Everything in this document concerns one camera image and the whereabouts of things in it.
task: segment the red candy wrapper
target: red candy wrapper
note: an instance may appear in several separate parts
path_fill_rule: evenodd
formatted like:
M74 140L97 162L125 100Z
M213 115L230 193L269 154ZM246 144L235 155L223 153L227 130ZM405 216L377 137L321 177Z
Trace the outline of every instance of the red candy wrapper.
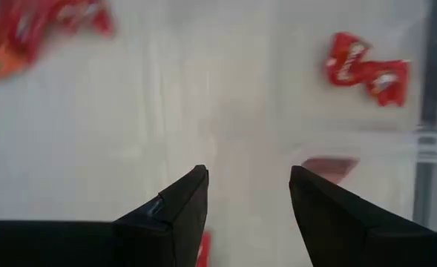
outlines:
M0 1L0 39L32 62L48 23L47 3L53 0Z
M203 233L202 242L198 250L197 267L209 267L211 250L211 234L210 232Z
M370 45L349 33L336 33L326 62L326 74L335 86L353 86L364 81L361 60Z
M57 0L50 14L52 21L76 33L83 24L106 36L114 34L113 22L103 0Z
M406 101L410 64L404 60L391 62L365 62L367 93L378 105L386 107L395 103L402 107Z

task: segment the plastic wrapper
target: plastic wrapper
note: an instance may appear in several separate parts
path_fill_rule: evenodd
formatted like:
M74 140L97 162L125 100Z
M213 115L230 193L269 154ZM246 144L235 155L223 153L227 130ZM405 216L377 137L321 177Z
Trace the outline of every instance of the plastic wrapper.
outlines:
M365 86L370 96L382 107L390 103L402 107L406 100L407 81L410 72L408 62L398 60L392 62L367 62Z
M111 10L111 42L60 34L32 70L0 84L0 219L112 220L206 164L211 266L311 266L288 182L291 165L323 155L359 158L340 185L411 217L418 139L406 133L420 116L427 1L120 0ZM367 60L412 62L403 108L328 83L339 31L378 48ZM406 142L360 148L360 131ZM403 154L385 151L401 143Z
M99 33L114 33L102 0L0 1L0 79L32 65L45 43L47 30L59 24L75 33L84 24Z
M336 33L326 72L330 82L336 86L353 86L365 80L361 61L370 45L350 33Z
M202 242L198 251L197 267L209 267L210 266L210 253L211 253L211 234L210 232L203 233Z

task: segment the candy wrapper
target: candy wrapper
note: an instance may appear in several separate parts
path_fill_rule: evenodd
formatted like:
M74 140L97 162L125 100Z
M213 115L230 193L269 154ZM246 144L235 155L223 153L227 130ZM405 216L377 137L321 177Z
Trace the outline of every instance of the candy wrapper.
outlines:
M364 80L361 61L370 45L349 33L336 33L326 61L326 73L335 86L353 86Z
M202 242L198 250L197 267L209 267L211 250L211 234L206 231L203 233Z
M0 0L0 79L37 60L55 24L70 32L87 24L104 35L114 32L103 0Z
M336 33L326 61L326 74L335 86L364 83L367 93L381 107L390 103L404 106L407 95L409 62L363 62L371 46L350 33Z
M101 0L60 0L54 5L50 19L71 33L86 24L106 36L114 34L110 14Z
M402 107L407 95L409 68L409 63L404 60L365 62L367 93L375 98L381 107L386 107L390 103Z

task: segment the blurred candy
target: blurred candy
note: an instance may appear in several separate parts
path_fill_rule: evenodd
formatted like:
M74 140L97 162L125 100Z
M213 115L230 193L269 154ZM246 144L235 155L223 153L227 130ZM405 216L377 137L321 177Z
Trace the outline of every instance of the blurred candy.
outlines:
M89 24L104 35L114 33L110 14L101 0L57 0L50 16L72 33L82 24Z
M206 231L203 233L202 242L198 250L197 267L209 267L211 250L211 234Z
M329 81L336 86L353 86L364 78L361 60L370 49L370 45L349 33L336 33L326 61L326 73Z
M102 34L113 34L103 0L0 0L0 78L38 58L51 24L71 32L90 24Z
M409 63L403 60L365 62L367 93L375 98L381 107L386 107L390 103L404 106L409 68Z

